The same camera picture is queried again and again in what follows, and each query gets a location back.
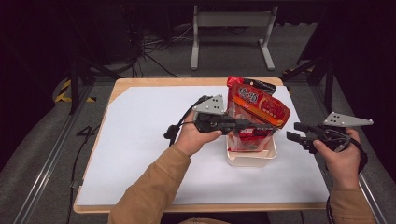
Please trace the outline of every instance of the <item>brown jacket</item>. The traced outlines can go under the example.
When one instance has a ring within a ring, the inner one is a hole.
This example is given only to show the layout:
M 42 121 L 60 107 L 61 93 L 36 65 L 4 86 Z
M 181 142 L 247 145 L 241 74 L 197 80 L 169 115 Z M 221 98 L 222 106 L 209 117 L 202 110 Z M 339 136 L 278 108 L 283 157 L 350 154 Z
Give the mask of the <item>brown jacket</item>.
M 110 211 L 109 224 L 160 223 L 163 211 L 175 199 L 191 160 L 171 146 L 152 163 L 126 191 Z M 333 189 L 332 214 L 336 224 L 375 223 L 371 209 L 360 189 Z M 182 223 L 225 224 L 226 222 L 192 218 Z

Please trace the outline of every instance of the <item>table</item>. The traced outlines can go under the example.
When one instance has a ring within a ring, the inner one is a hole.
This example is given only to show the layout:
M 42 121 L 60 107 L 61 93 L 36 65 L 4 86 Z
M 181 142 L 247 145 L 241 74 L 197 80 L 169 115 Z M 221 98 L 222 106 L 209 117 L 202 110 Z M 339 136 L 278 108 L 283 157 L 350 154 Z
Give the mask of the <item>table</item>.
M 299 144 L 286 139 L 286 130 L 291 130 L 293 122 L 298 121 L 286 87 L 282 86 L 279 78 L 255 79 L 275 84 L 277 90 L 274 97 L 281 97 L 291 111 L 290 120 L 276 137 L 276 158 L 260 169 L 233 167 L 226 161 L 225 136 L 206 144 L 192 157 L 191 166 L 174 203 L 165 212 L 325 208 L 329 192 L 314 156 L 302 150 Z M 204 90 L 207 95 L 226 95 L 226 80 L 227 78 L 119 79 L 110 96 L 74 210 L 77 213 L 108 213 L 126 188 L 167 148 L 169 142 L 163 139 L 163 133 L 167 126 L 178 122 L 193 103 L 191 97 L 201 97 L 203 94 L 200 90 Z M 158 90 L 162 93 L 157 95 L 158 101 L 148 98 L 150 92 Z M 165 102 L 162 97 L 168 97 L 170 92 L 182 94 L 177 99 Z M 160 113 L 154 113 L 157 111 L 152 111 L 151 108 L 160 108 Z M 141 113 L 144 113 L 145 118 L 136 118 Z M 143 138 L 155 138 L 155 141 L 142 142 Z

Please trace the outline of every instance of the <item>person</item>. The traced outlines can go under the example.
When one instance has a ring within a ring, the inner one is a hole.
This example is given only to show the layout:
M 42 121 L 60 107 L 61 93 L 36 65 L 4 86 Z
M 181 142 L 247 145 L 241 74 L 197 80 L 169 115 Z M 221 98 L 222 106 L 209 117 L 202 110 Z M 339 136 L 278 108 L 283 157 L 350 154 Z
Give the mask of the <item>person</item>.
M 191 123 L 193 112 L 185 119 L 176 142 L 152 163 L 131 187 L 129 187 L 108 215 L 109 224 L 161 223 L 163 211 L 175 199 L 177 190 L 191 163 L 191 156 L 201 147 L 221 136 L 221 131 L 200 133 Z M 347 133 L 358 142 L 356 131 Z M 358 178 L 359 150 L 352 144 L 342 152 L 331 151 L 319 140 L 314 146 L 325 158 L 333 178 L 330 205 L 332 218 L 339 223 L 375 223 L 371 209 L 365 200 Z M 181 224 L 225 224 L 220 220 L 192 217 Z

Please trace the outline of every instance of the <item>white paper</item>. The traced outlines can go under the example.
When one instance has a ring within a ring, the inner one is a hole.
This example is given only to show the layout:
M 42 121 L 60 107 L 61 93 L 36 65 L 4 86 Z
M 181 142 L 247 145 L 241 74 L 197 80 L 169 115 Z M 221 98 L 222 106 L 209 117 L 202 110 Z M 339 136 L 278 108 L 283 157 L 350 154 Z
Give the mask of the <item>white paper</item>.
M 116 204 L 167 149 L 163 134 L 169 125 L 201 96 L 218 94 L 227 104 L 225 86 L 132 87 L 120 95 L 107 110 L 76 205 Z M 262 168 L 231 166 L 222 136 L 191 157 L 174 204 L 326 202 L 329 193 L 314 156 L 286 138 L 286 131 L 297 133 L 293 124 L 299 121 L 286 87 L 276 87 L 274 97 L 291 112 L 275 139 L 276 157 Z

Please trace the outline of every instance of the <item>hand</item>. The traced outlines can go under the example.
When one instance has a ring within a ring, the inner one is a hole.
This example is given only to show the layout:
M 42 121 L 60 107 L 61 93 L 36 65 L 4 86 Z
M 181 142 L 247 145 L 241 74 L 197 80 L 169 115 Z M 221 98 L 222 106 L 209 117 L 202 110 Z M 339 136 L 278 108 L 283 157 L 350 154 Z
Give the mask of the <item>hand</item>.
M 355 130 L 346 129 L 346 133 L 351 138 L 360 142 L 359 134 Z M 355 145 L 350 143 L 347 148 L 341 152 L 330 150 L 319 140 L 314 141 L 314 146 L 326 160 L 335 188 L 358 189 L 360 187 L 359 164 L 361 161 L 361 153 Z
M 221 136 L 221 131 L 214 131 L 211 133 L 200 133 L 192 122 L 194 112 L 191 112 L 183 124 L 180 135 L 175 142 L 175 146 L 183 151 L 187 156 L 197 153 L 201 147 Z

